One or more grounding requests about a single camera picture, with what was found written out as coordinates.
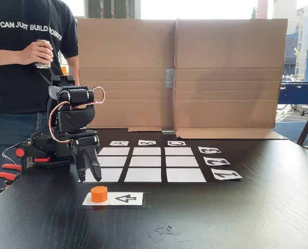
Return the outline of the person's right hand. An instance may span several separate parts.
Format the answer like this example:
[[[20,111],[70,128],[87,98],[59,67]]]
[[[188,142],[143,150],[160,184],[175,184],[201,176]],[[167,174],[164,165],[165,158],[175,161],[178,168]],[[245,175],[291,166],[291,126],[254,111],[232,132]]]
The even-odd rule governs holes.
[[[53,61],[52,46],[45,40],[30,43],[26,48],[17,52],[17,64],[32,63],[48,64]]]

